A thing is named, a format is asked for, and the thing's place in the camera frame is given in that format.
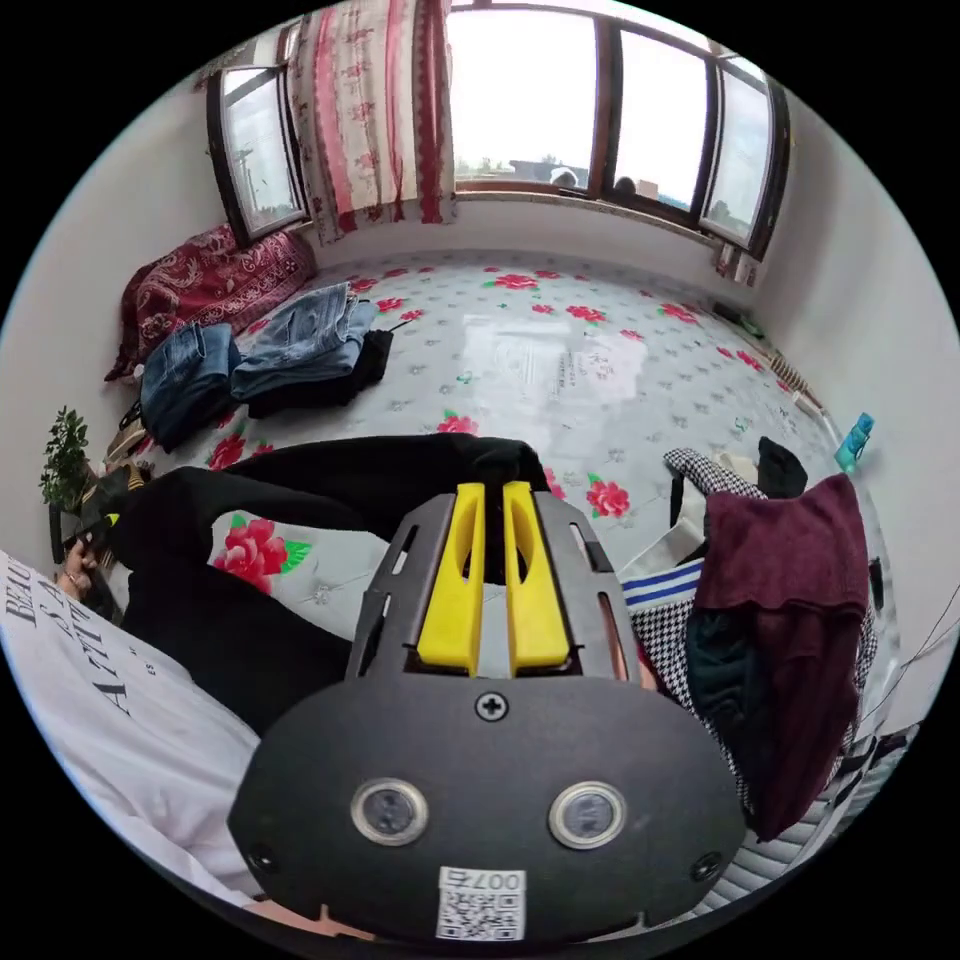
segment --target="white wall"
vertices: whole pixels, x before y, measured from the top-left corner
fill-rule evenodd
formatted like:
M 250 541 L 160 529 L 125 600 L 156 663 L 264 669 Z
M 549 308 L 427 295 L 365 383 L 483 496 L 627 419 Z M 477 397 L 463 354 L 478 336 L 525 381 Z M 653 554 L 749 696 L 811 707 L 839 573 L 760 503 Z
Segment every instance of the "white wall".
M 754 319 L 841 429 L 877 420 L 861 469 L 890 554 L 903 659 L 960 582 L 960 342 L 919 241 L 879 181 L 790 98 L 791 183 Z M 940 629 L 960 616 L 960 598 Z M 955 644 L 911 665 L 885 728 L 920 720 Z
M 313 231 L 303 228 L 312 239 Z M 321 268 L 351 260 L 412 251 L 518 250 L 582 257 L 658 273 L 725 302 L 749 306 L 755 289 L 722 279 L 714 248 L 649 222 L 582 206 L 531 203 L 516 198 L 461 197 L 457 219 L 445 226 L 401 222 L 358 230 L 316 249 Z
M 103 383 L 136 269 L 226 218 L 206 156 L 203 94 L 189 81 L 140 116 L 87 172 L 24 274 L 0 334 L 0 546 L 48 570 L 37 484 L 57 410 L 75 407 L 98 459 L 132 402 Z

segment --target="burgundy sweater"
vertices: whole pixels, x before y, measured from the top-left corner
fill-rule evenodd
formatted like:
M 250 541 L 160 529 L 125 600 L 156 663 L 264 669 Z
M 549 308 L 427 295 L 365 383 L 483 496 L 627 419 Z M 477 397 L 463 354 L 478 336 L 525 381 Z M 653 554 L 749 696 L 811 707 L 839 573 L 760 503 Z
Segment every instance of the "burgundy sweater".
M 695 608 L 739 608 L 752 623 L 770 684 L 776 760 L 759 795 L 756 831 L 769 840 L 823 789 L 856 717 L 853 685 L 867 609 L 867 546 L 845 474 L 792 500 L 707 498 L 710 549 Z

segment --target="label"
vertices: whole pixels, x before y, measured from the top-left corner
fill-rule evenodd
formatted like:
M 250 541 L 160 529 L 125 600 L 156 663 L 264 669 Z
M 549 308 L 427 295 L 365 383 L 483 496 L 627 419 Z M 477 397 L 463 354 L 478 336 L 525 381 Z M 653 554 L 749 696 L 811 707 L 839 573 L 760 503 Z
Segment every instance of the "label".
M 522 940 L 526 923 L 525 870 L 441 867 L 437 939 L 466 942 Z

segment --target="teal bottle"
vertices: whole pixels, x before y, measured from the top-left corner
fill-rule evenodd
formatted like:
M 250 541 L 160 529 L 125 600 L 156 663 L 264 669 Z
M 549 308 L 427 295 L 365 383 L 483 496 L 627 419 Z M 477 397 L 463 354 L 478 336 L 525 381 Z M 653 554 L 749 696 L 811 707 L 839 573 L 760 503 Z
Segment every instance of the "teal bottle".
M 860 419 L 854 424 L 853 428 L 847 434 L 839 449 L 833 455 L 840 469 L 845 473 L 853 473 L 863 448 L 870 439 L 870 431 L 873 429 L 874 419 L 868 413 L 861 413 Z

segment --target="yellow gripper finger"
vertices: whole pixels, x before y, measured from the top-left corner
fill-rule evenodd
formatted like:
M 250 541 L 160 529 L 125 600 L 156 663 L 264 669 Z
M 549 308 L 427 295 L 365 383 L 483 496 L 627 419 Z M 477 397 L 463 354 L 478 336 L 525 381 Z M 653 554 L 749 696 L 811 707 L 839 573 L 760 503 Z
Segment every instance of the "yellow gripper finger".
M 417 653 L 427 666 L 477 674 L 486 549 L 482 483 L 461 483 L 447 542 L 420 631 Z M 469 573 L 464 566 L 470 558 Z
M 504 484 L 503 522 L 511 675 L 562 666 L 570 644 L 529 483 Z M 517 551 L 527 567 L 522 581 Z

